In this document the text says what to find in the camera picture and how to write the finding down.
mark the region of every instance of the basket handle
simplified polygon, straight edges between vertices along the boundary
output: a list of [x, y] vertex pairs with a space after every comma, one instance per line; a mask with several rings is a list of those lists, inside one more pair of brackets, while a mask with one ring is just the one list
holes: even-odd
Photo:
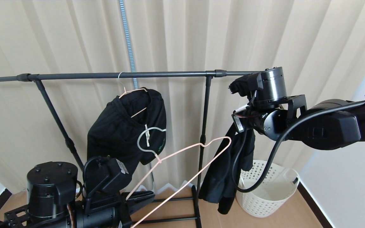
[[299, 184], [299, 180], [300, 180], [300, 176], [299, 176], [299, 173], [296, 171], [296, 170], [294, 170], [294, 169], [292, 169], [292, 168], [286, 168], [286, 169], [284, 169], [284, 171], [283, 171], [283, 176], [284, 176], [284, 178], [286, 179], [286, 180], [288, 180], [289, 182], [294, 182], [293, 180], [290, 180], [290, 179], [288, 179], [288, 177], [287, 177], [287, 173], [289, 172], [289, 171], [293, 171], [293, 172], [295, 172], [295, 174], [297, 175], [297, 181], [294, 183], [296, 186], [298, 186], [298, 184]]

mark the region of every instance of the curtain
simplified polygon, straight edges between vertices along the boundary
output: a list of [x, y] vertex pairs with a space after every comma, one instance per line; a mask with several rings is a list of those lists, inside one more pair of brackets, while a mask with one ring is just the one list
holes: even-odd
[[[363, 0], [127, 0], [125, 8], [136, 71], [282, 66], [288, 95], [305, 94], [309, 108], [329, 98], [350, 99], [365, 75]], [[118, 1], [0, 1], [0, 77], [121, 71], [130, 71], [130, 64]], [[212, 80], [207, 141], [224, 136], [232, 111], [248, 102], [229, 93], [235, 78]], [[131, 79], [120, 80], [133, 89]], [[138, 83], [165, 101], [161, 157], [199, 142], [204, 78]], [[106, 103], [122, 93], [119, 80], [45, 81], [45, 87], [85, 162], [87, 132]], [[204, 164], [219, 143], [205, 149]], [[273, 145], [257, 135], [255, 159], [267, 159]], [[300, 142], [284, 142], [274, 162], [300, 171], [312, 153]], [[189, 180], [198, 154], [193, 148], [159, 165], [155, 190]], [[18, 192], [26, 187], [26, 173], [47, 161], [75, 163], [38, 89], [30, 82], [0, 83], [0, 182]], [[140, 165], [129, 188], [148, 169]], [[152, 183], [149, 178], [144, 186], [152, 189]]]

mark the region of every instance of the horizontal black bar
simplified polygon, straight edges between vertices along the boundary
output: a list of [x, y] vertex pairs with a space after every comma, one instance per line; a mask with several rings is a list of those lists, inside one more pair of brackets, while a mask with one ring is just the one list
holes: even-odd
[[172, 221], [184, 221], [184, 220], [193, 220], [193, 219], [197, 219], [197, 217], [181, 217], [181, 218], [172, 218], [172, 219], [144, 220], [140, 224], [158, 223], [158, 222], [172, 222]]
[[0, 77], [0, 82], [35, 81], [52, 79], [95, 79], [95, 78], [166, 78], [166, 77], [205, 77], [205, 76], [233, 76], [245, 75], [259, 71], [171, 71], [171, 72], [122, 72], [119, 73], [59, 73], [59, 74], [29, 74], [22, 77]]
[[[184, 198], [171, 198], [168, 201], [180, 201], [180, 200], [192, 200], [194, 197], [184, 197]], [[163, 202], [165, 199], [155, 199], [153, 203]]]

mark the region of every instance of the white plastic basket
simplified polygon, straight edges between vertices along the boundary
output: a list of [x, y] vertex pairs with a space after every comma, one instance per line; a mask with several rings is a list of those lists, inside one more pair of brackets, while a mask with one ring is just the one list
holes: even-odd
[[[264, 170], [266, 161], [253, 160], [250, 171], [242, 171], [239, 187], [251, 187], [259, 179]], [[297, 190], [299, 174], [289, 168], [272, 164], [263, 183], [249, 193], [236, 193], [240, 206], [252, 216], [264, 218], [273, 214]]]

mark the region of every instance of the pink clothes hanger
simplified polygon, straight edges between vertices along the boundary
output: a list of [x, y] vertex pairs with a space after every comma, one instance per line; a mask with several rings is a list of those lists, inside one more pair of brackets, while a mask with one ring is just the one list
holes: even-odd
[[126, 200], [128, 200], [129, 199], [129, 197], [133, 194], [133, 192], [134, 191], [136, 191], [136, 189], [140, 186], [140, 184], [149, 176], [149, 174], [151, 173], [151, 172], [153, 172], [153, 170], [157, 167], [157, 165], [158, 164], [160, 164], [162, 161], [164, 161], [164, 160], [166, 160], [166, 159], [168, 159], [168, 158], [170, 158], [170, 157], [173, 157], [174, 155], [177, 155], [177, 154], [179, 154], [179, 153], [181, 153], [181, 152], [183, 152], [184, 150], [187, 150], [187, 149], [190, 149], [190, 148], [192, 148], [192, 147], [194, 147], [194, 146], [199, 146], [199, 145], [201, 145], [201, 146], [203, 146], [203, 147], [207, 147], [207, 146], [209, 146], [209, 144], [211, 144], [212, 142], [214, 142], [214, 141], [216, 141], [216, 140], [219, 140], [219, 139], [228, 139], [229, 140], [229, 143], [228, 143], [228, 145], [225, 147], [225, 148], [223, 148], [223, 150], [221, 151], [221, 152], [219, 152], [207, 165], [205, 165], [197, 174], [195, 174], [189, 181], [187, 181], [187, 183], [185, 184], [185, 185], [183, 185], [183, 186], [181, 186], [181, 188], [179, 189], [179, 190], [177, 190], [176, 192], [174, 192], [171, 196], [169, 196], [167, 199], [165, 199], [163, 202], [161, 202], [161, 204], [159, 204], [158, 206], [156, 206], [151, 212], [149, 212], [147, 215], [145, 215], [142, 219], [140, 219], [138, 222], [136, 222], [133, 226], [131, 226], [131, 228], [135, 228], [139, 223], [141, 223], [143, 220], [145, 220], [149, 215], [151, 215], [153, 212], [155, 212], [159, 207], [161, 207], [163, 204], [165, 204], [169, 199], [171, 199], [172, 197], [174, 197], [178, 192], [180, 192], [182, 189], [184, 189], [189, 183], [191, 183], [191, 181], [193, 181], [194, 180], [194, 178], [196, 178], [201, 172], [203, 172], [215, 159], [217, 159], [217, 157], [219, 157], [229, 146], [230, 146], [230, 144], [232, 143], [232, 139], [230, 138], [230, 137], [228, 137], [228, 136], [223, 136], [223, 137], [218, 137], [218, 138], [216, 138], [216, 139], [213, 139], [213, 140], [211, 140], [208, 144], [206, 144], [206, 145], [204, 145], [204, 144], [202, 144], [202, 143], [196, 143], [196, 144], [194, 144], [194, 145], [191, 145], [191, 146], [187, 146], [187, 147], [185, 147], [185, 148], [183, 148], [183, 149], [181, 149], [181, 150], [179, 150], [179, 151], [177, 151], [177, 152], [174, 152], [174, 153], [172, 153], [172, 154], [170, 154], [169, 156], [166, 156], [166, 157], [164, 157], [164, 158], [160, 158], [153, 150], [144, 150], [144, 149], [142, 149], [141, 147], [140, 147], [140, 145], [139, 145], [139, 141], [140, 141], [140, 139], [141, 139], [141, 137], [143, 136], [143, 134], [145, 134], [147, 131], [149, 131], [149, 130], [152, 130], [152, 129], [157, 129], [157, 130], [160, 130], [160, 131], [165, 131], [165, 129], [160, 129], [160, 128], [158, 128], [158, 127], [150, 127], [150, 128], [148, 128], [148, 129], [146, 129], [146, 130], [144, 130], [141, 134], [140, 134], [140, 136], [139, 136], [139, 138], [138, 138], [138, 147], [139, 147], [139, 149], [140, 150], [143, 150], [143, 151], [147, 151], [147, 152], [153, 152], [154, 154], [155, 154], [155, 156], [156, 156], [156, 158], [157, 158], [157, 163], [150, 169], [150, 171], [143, 177], [143, 179], [142, 180], [140, 180], [140, 182], [133, 188], [133, 190], [128, 194], [128, 196], [126, 197]]
[[[145, 88], [140, 88], [140, 89], [135, 89], [135, 90], [126, 91], [126, 87], [125, 87], [125, 85], [124, 85], [124, 84], [123, 84], [120, 80], [119, 80], [119, 82], [123, 85], [123, 90], [124, 90], [123, 94], [119, 96], [119, 99], [120, 99], [120, 98], [122, 98], [124, 95], [126, 95], [126, 94], [128, 94], [128, 93], [135, 92], [135, 91], [138, 91], [138, 90], [144, 90], [144, 91], [146, 91], [146, 92], [147, 92], [147, 90], [146, 90]], [[138, 111], [138, 112], [137, 112], [137, 113], [135, 113], [133, 116], [131, 116], [131, 118], [135, 117], [136, 115], [138, 115], [139, 113], [141, 113], [142, 111], [144, 111], [144, 110], [146, 110], [146, 109], [147, 109], [147, 107], [146, 107], [146, 108], [144, 108], [144, 109], [142, 109], [142, 110], [140, 110], [140, 111]]]

